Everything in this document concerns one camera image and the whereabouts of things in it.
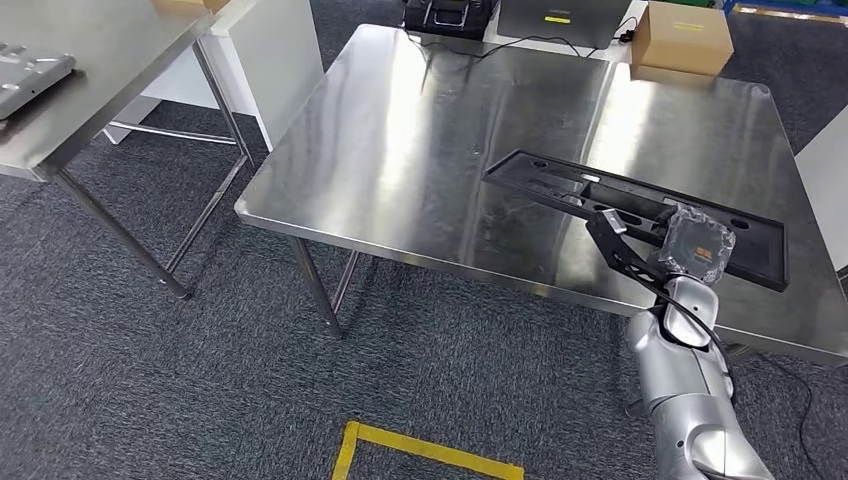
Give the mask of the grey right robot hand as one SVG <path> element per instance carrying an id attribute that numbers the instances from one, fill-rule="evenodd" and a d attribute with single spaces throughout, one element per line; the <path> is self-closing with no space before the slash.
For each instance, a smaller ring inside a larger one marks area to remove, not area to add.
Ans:
<path id="1" fill-rule="evenodd" d="M 724 224 L 680 203 L 668 221 L 655 263 L 669 274 L 688 275 L 714 285 L 721 280 L 735 245 L 736 235 Z"/>

